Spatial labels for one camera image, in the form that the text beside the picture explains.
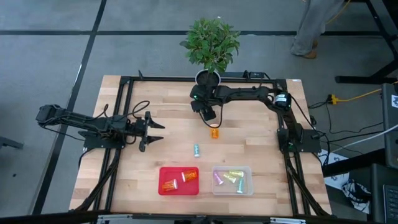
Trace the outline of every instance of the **potted plant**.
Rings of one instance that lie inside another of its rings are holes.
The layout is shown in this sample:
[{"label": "potted plant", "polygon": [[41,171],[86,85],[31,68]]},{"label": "potted plant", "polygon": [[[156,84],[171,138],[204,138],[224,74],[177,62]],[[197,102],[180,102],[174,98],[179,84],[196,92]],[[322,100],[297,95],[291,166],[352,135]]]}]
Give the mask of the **potted plant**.
[{"label": "potted plant", "polygon": [[205,80],[216,77],[218,85],[221,81],[219,72],[225,72],[227,65],[233,63],[232,52],[236,50],[239,55],[239,42],[236,38],[240,32],[231,31],[232,28],[220,19],[204,18],[190,26],[186,40],[180,45],[188,49],[185,56],[192,64],[203,64],[203,70],[195,76],[197,84],[200,77]]}]

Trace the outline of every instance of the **wooden table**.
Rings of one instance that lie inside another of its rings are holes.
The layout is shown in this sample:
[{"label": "wooden table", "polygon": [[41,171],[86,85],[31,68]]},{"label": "wooden table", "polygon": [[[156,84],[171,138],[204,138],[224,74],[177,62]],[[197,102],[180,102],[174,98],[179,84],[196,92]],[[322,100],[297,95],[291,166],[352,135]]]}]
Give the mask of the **wooden table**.
[{"label": "wooden table", "polygon": [[[119,80],[120,76],[104,76],[94,115],[100,114],[107,103],[108,111],[113,110]],[[231,88],[253,86],[250,83],[223,84]],[[138,150],[138,143],[127,145],[122,150],[111,211],[292,215],[284,160],[277,143],[277,115],[258,101],[230,102],[224,106],[220,138],[212,139],[209,128],[190,107],[192,99],[189,93],[193,85],[193,82],[134,82],[130,111],[138,102],[150,100],[150,106],[138,115],[149,110],[154,121],[166,128],[149,130],[149,135],[164,136],[164,139],[147,146],[146,152]],[[287,80],[287,86],[308,116],[301,81]],[[297,106],[293,104],[292,108],[297,121],[304,128],[309,128]],[[220,114],[220,107],[215,107],[215,111]],[[193,156],[194,144],[200,145],[200,158]],[[104,149],[95,149],[83,158],[70,208],[79,206],[97,184],[103,156]],[[323,209],[331,213],[319,161],[313,155],[304,153],[301,153],[301,159],[309,191]],[[200,193],[197,196],[160,196],[157,188],[159,169],[163,166],[197,166],[200,170]],[[213,195],[213,166],[249,166],[254,194],[240,197]],[[105,186],[103,190],[100,208],[104,208],[107,188]],[[295,189],[298,208],[303,213],[300,191],[297,186]]]}]

